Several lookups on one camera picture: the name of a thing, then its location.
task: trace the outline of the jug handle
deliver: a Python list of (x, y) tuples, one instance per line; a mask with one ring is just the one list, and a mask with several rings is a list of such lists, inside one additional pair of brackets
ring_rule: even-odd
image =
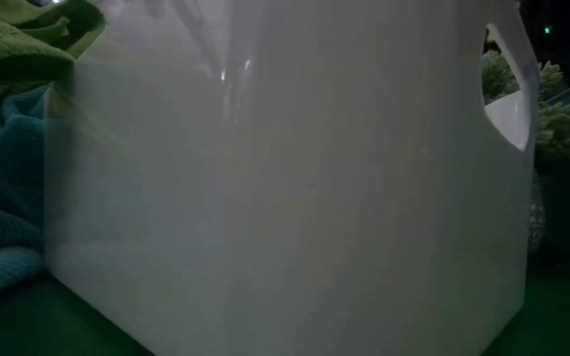
[(514, 0), (492, 0), (488, 29), (496, 38), (505, 59), (512, 68), (514, 77), (521, 86), (526, 103), (522, 116), (528, 128), (527, 141), (533, 142), (537, 122), (540, 71), (531, 47), (523, 19)]

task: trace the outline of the green plant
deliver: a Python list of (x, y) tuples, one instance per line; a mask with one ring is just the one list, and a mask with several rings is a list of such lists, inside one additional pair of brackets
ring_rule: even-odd
[[(535, 138), (535, 165), (570, 165), (570, 105), (547, 100), (564, 89), (559, 65), (547, 62), (540, 68), (540, 107)], [(519, 90), (505, 57), (490, 50), (481, 57), (483, 97), (489, 104)]]

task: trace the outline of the fabric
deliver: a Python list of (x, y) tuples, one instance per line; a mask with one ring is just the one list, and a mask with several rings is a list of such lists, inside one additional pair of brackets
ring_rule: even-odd
[(46, 7), (0, 0), (0, 100), (66, 73), (104, 27), (102, 13), (86, 0)]
[(46, 86), (4, 100), (0, 116), (0, 291), (43, 268)]

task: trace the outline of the teal towel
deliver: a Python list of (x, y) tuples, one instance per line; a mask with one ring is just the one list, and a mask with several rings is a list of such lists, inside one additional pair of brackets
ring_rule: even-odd
[(0, 291), (43, 268), (44, 94), (4, 100), (0, 117)]

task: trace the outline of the white plastic container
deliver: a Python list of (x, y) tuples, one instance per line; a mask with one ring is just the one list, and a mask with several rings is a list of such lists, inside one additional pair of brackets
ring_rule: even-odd
[[(153, 353), (478, 355), (520, 309), (513, 1), (105, 7), (50, 95), (47, 259)], [(488, 24), (522, 87), (489, 115)]]

